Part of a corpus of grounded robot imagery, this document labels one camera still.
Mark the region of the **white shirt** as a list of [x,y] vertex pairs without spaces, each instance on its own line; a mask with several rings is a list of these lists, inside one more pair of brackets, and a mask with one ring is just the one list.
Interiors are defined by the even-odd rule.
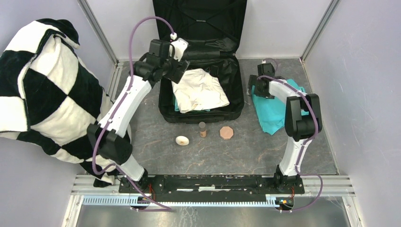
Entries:
[[224,92],[218,78],[211,76],[203,69],[187,70],[178,84],[172,82],[173,95],[206,96],[208,106],[216,109],[225,107],[230,101]]

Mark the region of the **teal shorts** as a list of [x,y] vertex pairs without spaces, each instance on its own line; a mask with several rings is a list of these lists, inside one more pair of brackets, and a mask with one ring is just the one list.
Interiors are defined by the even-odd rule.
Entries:
[[277,97],[269,99],[257,96],[255,87],[257,82],[256,77],[252,75],[248,80],[248,93],[252,97],[262,131],[269,135],[274,135],[284,127],[286,102],[282,102]]

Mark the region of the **light aqua shirt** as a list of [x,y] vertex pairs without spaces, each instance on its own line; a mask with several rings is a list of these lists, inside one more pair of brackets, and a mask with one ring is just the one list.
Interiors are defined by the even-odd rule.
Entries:
[[180,112],[180,108],[178,106],[178,102],[177,102],[177,99],[176,99],[175,95],[173,95],[173,98],[174,98],[174,110],[176,112]]

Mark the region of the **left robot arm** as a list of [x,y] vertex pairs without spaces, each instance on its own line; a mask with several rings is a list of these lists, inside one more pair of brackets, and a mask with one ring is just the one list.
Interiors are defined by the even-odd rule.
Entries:
[[111,109],[98,124],[90,124],[87,128],[93,146],[92,168],[95,174],[114,167],[131,180],[130,186],[136,192],[148,188],[145,169],[134,158],[133,146],[124,136],[139,104],[157,82],[163,78],[180,82],[190,64],[183,59],[188,46],[182,38],[170,42],[154,39],[149,51],[131,64],[124,90]]

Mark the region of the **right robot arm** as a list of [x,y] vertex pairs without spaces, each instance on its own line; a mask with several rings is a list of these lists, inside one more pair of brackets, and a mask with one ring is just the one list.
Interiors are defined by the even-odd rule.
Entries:
[[291,79],[277,77],[275,67],[266,60],[257,70],[257,75],[249,77],[248,93],[262,131],[273,135],[284,129],[288,136],[285,154],[273,177],[274,189],[285,193],[300,184],[300,166],[307,147],[323,128],[320,98],[306,93]]

